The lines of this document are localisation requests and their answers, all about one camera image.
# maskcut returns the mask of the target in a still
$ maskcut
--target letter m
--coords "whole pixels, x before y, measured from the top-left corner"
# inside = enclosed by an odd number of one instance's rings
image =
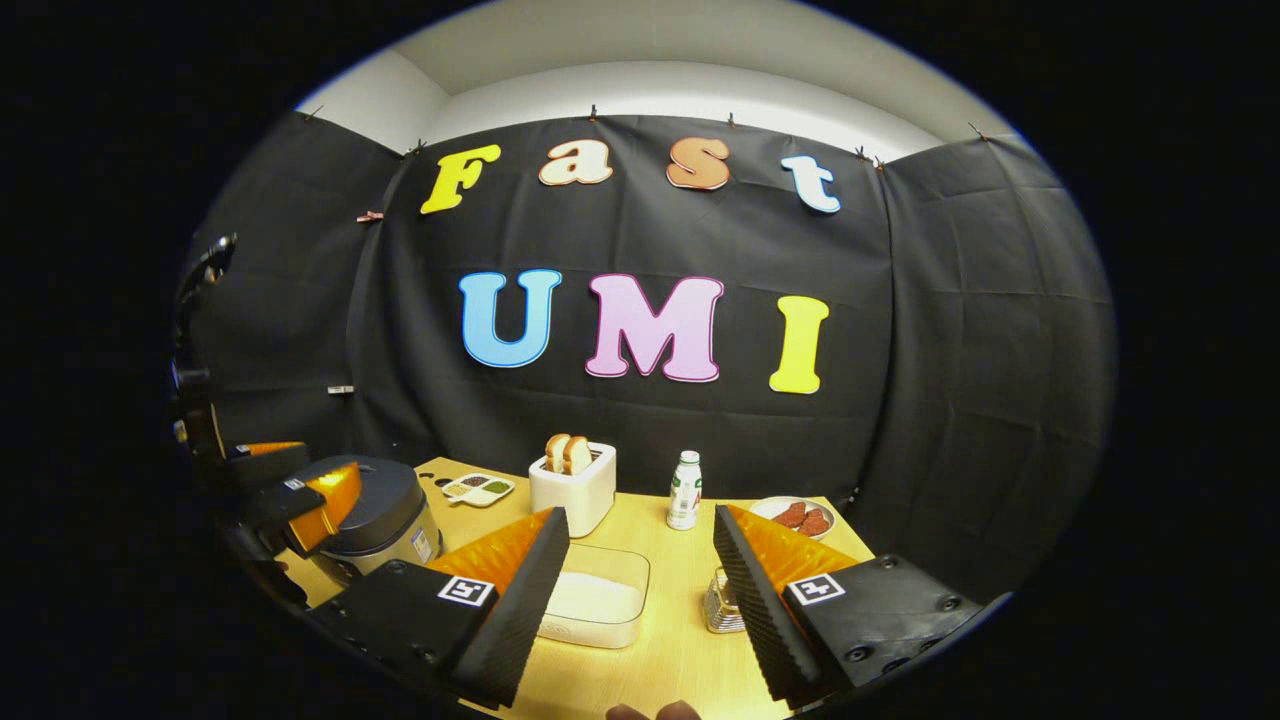
[[[712,361],[712,322],[716,300],[724,295],[723,283],[712,278],[684,278],[657,315],[631,275],[599,275],[590,287],[600,299],[600,329],[595,356],[586,361],[588,373],[602,378],[627,374],[628,365],[622,359],[622,340],[626,338],[641,375],[653,373],[671,343],[671,360],[662,366],[662,374],[686,383],[705,383],[719,377],[719,368]]]

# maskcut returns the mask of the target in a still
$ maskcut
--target black foam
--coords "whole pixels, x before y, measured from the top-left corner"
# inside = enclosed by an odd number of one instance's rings
[[[556,507],[534,538],[507,592],[453,669],[452,680],[471,691],[467,700],[490,710],[497,710],[499,703],[511,707],[515,702],[529,651],[567,552],[568,521],[564,509]]]
[[[773,700],[792,707],[806,702],[823,680],[823,666],[773,592],[728,506],[716,506],[716,553],[737,596],[751,650]]]

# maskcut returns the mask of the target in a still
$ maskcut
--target wooden table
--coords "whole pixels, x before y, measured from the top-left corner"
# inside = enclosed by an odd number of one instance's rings
[[[449,506],[433,479],[420,478],[444,536],[445,552],[531,512],[529,478],[444,457],[420,465],[417,471],[434,473],[435,478],[483,471],[516,484],[511,495],[489,507]],[[831,507],[824,498],[810,500]],[[676,700],[689,702],[707,720],[790,716],[786,702],[769,698],[746,633],[716,634],[707,629],[703,597],[719,565],[712,544],[713,514],[716,505],[726,502],[745,509],[754,500],[703,498],[698,525],[673,530],[666,523],[667,497],[617,493],[595,530],[571,542],[630,550],[649,560],[649,594],[635,643],[605,650],[536,638],[512,707],[489,711],[461,702],[511,719],[603,720],[604,712],[620,702],[653,717]],[[836,524],[820,542],[859,561],[874,557],[832,510]],[[307,591],[312,607],[340,592],[314,564],[289,551],[279,559],[288,564],[289,577]]]

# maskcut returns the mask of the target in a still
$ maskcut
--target white toaster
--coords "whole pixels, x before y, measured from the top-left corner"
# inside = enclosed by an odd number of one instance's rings
[[[529,466],[532,511],[563,507],[571,538],[580,538],[600,524],[613,507],[617,489],[618,451],[599,442],[588,442],[586,448],[591,464],[577,475],[548,470],[545,455]]]

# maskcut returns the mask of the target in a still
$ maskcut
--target blue letter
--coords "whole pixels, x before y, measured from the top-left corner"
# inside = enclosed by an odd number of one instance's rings
[[[791,170],[791,174],[795,176],[796,192],[800,195],[800,200],[804,200],[805,205],[823,213],[840,210],[840,200],[827,195],[827,191],[822,187],[822,181],[831,182],[835,179],[831,176],[831,170],[819,168],[818,161],[808,155],[783,158],[782,167]]]
[[[525,288],[525,337],[504,342],[494,331],[498,291],[507,284],[500,273],[472,273],[458,281],[462,291],[462,345],[467,354],[492,368],[527,365],[547,350],[552,334],[552,288],[561,282],[556,270],[525,270],[516,284]]]

